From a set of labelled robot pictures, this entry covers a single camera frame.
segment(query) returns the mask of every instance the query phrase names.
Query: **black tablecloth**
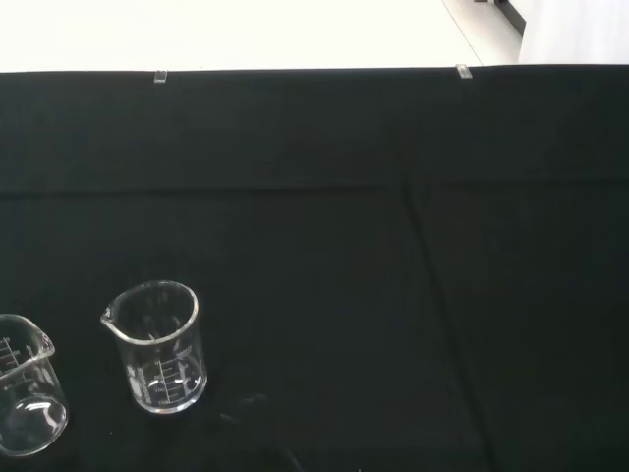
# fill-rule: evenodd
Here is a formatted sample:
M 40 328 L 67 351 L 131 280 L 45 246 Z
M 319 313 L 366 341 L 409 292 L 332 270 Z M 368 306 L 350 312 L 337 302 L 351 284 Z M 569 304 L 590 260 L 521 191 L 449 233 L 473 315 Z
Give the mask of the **black tablecloth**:
M 1 470 L 626 470 L 629 70 L 473 74 L 0 76 L 0 312 L 71 408 Z M 210 371 L 171 418 L 98 322 L 161 278 Z

